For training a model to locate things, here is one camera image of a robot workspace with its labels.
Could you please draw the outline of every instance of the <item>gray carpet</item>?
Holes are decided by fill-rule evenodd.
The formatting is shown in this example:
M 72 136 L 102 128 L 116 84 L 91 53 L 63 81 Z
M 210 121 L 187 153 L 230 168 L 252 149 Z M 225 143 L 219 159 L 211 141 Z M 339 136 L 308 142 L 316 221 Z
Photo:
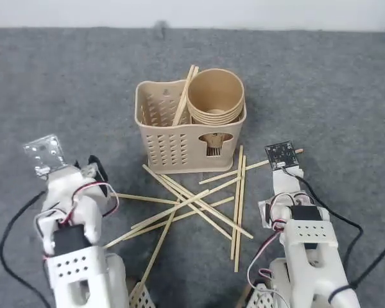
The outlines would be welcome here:
M 59 136 L 66 158 L 85 163 L 95 154 L 119 192 L 172 198 L 141 168 L 146 161 L 133 120 L 136 85 L 177 80 L 190 64 L 224 67 L 246 86 L 248 120 L 240 142 L 248 162 L 265 159 L 263 147 L 293 140 L 305 178 L 338 212 L 362 224 L 352 256 L 356 277 L 385 246 L 385 35 L 367 33 L 219 30 L 0 30 L 0 237 L 18 209 L 44 188 L 21 144 Z M 209 175 L 176 176 L 198 192 Z M 262 229 L 257 201 L 272 194 L 269 167 L 248 172 L 240 271 L 233 273 L 230 243 L 199 217 L 171 226 L 148 280 L 163 307 L 233 307 Z M 234 195 L 229 187 L 209 202 Z M 6 257 L 15 271 L 54 305 L 41 271 L 35 205 L 15 224 Z M 165 205 L 123 202 L 104 223 L 103 242 Z M 220 210 L 232 216 L 232 203 Z M 355 230 L 333 219 L 341 255 Z M 161 230 L 114 247 L 130 276 L 140 277 Z M 267 266 L 282 247 L 260 260 Z M 362 307 L 385 308 L 385 260 L 357 290 Z M 41 307 L 0 266 L 0 307 Z

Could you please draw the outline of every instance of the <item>beige plastic basket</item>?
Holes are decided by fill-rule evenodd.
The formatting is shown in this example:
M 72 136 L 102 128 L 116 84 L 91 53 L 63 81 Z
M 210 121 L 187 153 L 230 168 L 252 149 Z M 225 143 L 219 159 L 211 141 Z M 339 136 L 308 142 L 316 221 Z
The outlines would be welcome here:
M 135 90 L 135 122 L 148 154 L 148 165 L 156 173 L 192 173 L 226 171 L 239 132 L 246 119 L 246 107 L 229 124 L 209 126 L 191 123 L 185 108 L 180 125 L 171 126 L 185 80 L 144 81 Z M 224 134 L 221 146 L 211 144 L 209 135 Z

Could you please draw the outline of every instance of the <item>white wall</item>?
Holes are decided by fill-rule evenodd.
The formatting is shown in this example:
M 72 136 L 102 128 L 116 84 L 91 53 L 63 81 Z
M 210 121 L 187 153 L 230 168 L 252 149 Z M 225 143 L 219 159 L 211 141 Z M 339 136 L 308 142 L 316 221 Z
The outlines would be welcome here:
M 0 0 L 0 27 L 385 31 L 385 0 Z

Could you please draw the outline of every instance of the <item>stack of paper cups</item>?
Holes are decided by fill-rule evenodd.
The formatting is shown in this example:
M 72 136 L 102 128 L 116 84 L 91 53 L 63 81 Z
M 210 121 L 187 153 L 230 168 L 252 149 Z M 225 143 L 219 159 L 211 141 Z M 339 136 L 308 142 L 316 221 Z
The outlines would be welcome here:
M 188 86 L 187 107 L 195 123 L 219 126 L 234 122 L 239 119 L 244 103 L 242 81 L 225 69 L 202 71 Z M 223 134 L 217 139 L 219 142 L 212 136 L 211 144 L 222 143 Z

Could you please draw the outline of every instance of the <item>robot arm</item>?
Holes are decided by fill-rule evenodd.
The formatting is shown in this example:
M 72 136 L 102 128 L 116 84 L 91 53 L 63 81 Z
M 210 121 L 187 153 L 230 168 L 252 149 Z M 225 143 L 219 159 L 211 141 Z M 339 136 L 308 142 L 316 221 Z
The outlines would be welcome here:
M 328 303 L 332 292 L 348 284 L 338 253 L 338 241 L 328 211 L 316 206 L 314 200 L 300 189 L 299 181 L 291 176 L 303 177 L 298 162 L 288 164 L 288 159 L 281 159 L 280 147 L 282 144 L 270 146 L 271 150 L 275 148 L 275 157 L 269 156 L 276 195 L 259 203 L 263 227 L 283 229 L 280 243 L 286 257 L 276 259 L 270 265 L 272 287 L 291 303 L 291 308 L 359 308 L 356 293 L 351 289 L 339 293 L 331 302 L 332 306 Z M 287 155 L 284 151 L 286 158 L 295 157 L 295 153 L 290 152 Z M 280 298 L 277 301 L 279 307 L 285 307 Z
M 24 149 L 32 154 L 37 175 L 47 181 L 47 197 L 35 217 L 35 228 L 43 242 L 56 306 L 128 308 L 123 261 L 98 246 L 101 211 L 111 212 L 105 208 L 110 199 L 107 188 L 112 191 L 98 159 L 82 169 L 66 164 L 54 135 Z

